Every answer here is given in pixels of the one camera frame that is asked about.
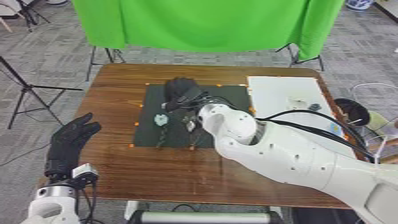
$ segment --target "black cable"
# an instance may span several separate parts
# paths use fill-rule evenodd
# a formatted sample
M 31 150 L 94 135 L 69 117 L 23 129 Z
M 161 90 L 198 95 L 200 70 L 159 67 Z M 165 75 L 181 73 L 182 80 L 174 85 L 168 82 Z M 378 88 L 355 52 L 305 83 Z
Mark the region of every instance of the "black cable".
M 23 156 L 26 156 L 31 152 L 39 151 L 40 149 L 44 149 L 47 147 L 49 143 L 40 146 L 39 148 L 31 149 L 30 151 L 26 151 L 19 156 L 15 156 L 5 163 L 0 164 L 0 167 L 3 167 L 8 163 L 12 163 Z
M 90 223 L 99 223 L 99 224 L 104 224 L 104 222 L 97 219 L 90 219 Z
M 94 219 L 94 210 L 95 210 L 95 182 L 92 182 L 92 185 L 90 186 L 92 186 L 92 201 L 88 199 L 88 195 L 87 195 L 85 190 L 81 190 L 83 197 L 85 197 L 85 201 L 87 201 L 87 206 L 88 206 L 88 215 L 87 215 L 87 218 L 79 220 L 85 224 L 88 224 L 88 223 L 92 224 L 92 222 L 103 223 L 99 220 Z
M 355 142 L 358 144 L 358 147 L 362 148 L 362 150 L 365 150 L 365 145 L 364 145 L 364 143 L 360 141 L 360 138 L 355 135 L 355 133 L 351 132 L 350 128 L 344 126 L 344 124 L 332 117 L 328 117 L 325 114 L 321 114 L 321 113 L 318 113 L 318 112 L 314 112 L 310 110 L 287 110 L 287 111 L 280 112 L 278 114 L 271 115 L 266 118 L 257 118 L 257 120 L 259 121 L 268 121 L 271 118 L 275 118 L 275 117 L 278 117 L 278 116 L 282 116 L 284 114 L 289 114 L 289 113 L 309 113 L 309 114 L 314 114 L 319 117 L 323 117 L 326 120 L 330 120 L 339 125 L 339 127 L 342 128 L 342 130 L 346 131 L 346 133 L 350 134 L 350 136 L 353 137 Z
M 182 207 L 182 206 L 188 207 L 188 208 L 191 209 L 193 212 L 198 212 L 197 209 L 193 208 L 193 206 L 188 205 L 188 204 L 179 204 L 179 205 L 172 208 L 170 211 L 175 212 L 177 208 Z
M 330 140 L 339 142 L 342 145 L 346 145 L 353 150 L 357 150 L 369 158 L 373 158 L 373 154 L 358 146 L 355 146 L 337 135 L 334 135 L 325 130 L 321 130 L 314 127 L 303 126 L 300 124 L 294 124 L 287 121 L 278 121 L 278 120 L 268 120 L 268 121 L 277 123 L 278 125 L 286 125 L 286 126 L 296 128 L 296 129 L 303 130 L 305 132 L 309 132 L 310 134 L 316 134 L 318 136 L 328 138 Z

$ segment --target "floor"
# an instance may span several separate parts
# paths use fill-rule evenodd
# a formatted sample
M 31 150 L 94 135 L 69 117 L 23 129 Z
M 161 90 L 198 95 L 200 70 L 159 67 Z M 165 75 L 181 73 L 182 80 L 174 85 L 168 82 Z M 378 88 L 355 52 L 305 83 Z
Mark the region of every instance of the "floor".
M 26 32 L 23 20 L 8 20 L 14 33 L 0 27 L 0 54 L 7 58 L 28 82 L 79 87 L 88 89 L 85 82 L 90 46 L 85 41 L 79 22 L 71 5 L 55 7 L 40 2 L 37 11 L 51 24 L 40 21 L 33 32 Z M 357 13 L 342 9 L 332 34 L 325 43 L 323 60 L 326 71 L 321 73 L 332 96 L 351 98 L 350 88 L 367 82 L 398 85 L 398 26 L 380 11 L 371 8 Z M 182 53 L 165 49 L 129 47 L 122 50 L 127 63 L 138 64 L 190 64 L 227 66 L 286 67 L 287 52 L 262 50 L 230 54 Z M 99 51 L 97 63 L 106 63 L 104 52 Z M 302 67 L 318 69 L 318 63 L 309 62 Z M 92 69 L 92 78 L 99 66 Z M 369 86 L 358 88 L 357 100 L 364 106 L 381 113 L 387 119 L 398 116 L 396 89 Z M 7 130 L 8 117 L 15 105 L 19 87 L 0 75 L 0 163 L 30 149 L 46 145 L 58 125 L 46 112 L 21 114 L 14 128 Z M 55 91 L 39 91 L 46 100 Z M 79 106 L 85 92 L 67 92 L 56 101 L 53 111 L 62 121 L 69 121 Z M 37 106 L 31 98 L 23 103 L 26 108 Z M 42 175 L 46 149 L 0 167 L 0 223 L 19 223 L 24 214 L 35 181 Z M 120 222 L 124 201 L 99 200 L 95 217 L 104 223 Z M 151 204 L 151 210 L 170 210 L 174 205 Z M 200 211 L 254 211 L 262 207 L 204 205 Z

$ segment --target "green screen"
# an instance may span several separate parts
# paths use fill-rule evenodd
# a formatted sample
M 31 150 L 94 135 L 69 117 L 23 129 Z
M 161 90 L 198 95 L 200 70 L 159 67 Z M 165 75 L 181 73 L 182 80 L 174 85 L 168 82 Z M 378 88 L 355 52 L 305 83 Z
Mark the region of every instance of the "green screen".
M 72 0 L 88 43 L 239 52 L 294 43 L 319 55 L 342 0 Z

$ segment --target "small object on cloth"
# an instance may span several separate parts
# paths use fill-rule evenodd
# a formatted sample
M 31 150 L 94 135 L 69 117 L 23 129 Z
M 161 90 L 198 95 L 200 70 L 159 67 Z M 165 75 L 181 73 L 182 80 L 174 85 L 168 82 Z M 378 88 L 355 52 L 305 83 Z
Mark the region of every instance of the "small object on cloth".
M 287 98 L 287 110 L 305 110 L 307 109 L 307 102 L 302 98 Z
M 190 122 L 186 123 L 186 130 L 188 130 L 188 132 L 191 132 L 193 129 L 195 129 L 195 122 L 190 121 Z
M 307 109 L 316 112 L 321 109 L 319 104 L 312 103 Z
M 154 123 L 156 123 L 156 125 L 159 127 L 166 125 L 166 123 L 168 123 L 168 117 L 166 117 L 165 114 L 156 114 L 156 116 L 154 116 Z

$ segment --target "cloth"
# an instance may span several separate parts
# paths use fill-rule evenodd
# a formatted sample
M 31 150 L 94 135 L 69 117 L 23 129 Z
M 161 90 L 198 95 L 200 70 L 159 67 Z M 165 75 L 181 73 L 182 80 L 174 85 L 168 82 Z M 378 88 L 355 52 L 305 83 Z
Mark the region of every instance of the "cloth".
M 239 52 L 294 43 L 319 55 L 342 0 L 72 0 L 88 43 Z

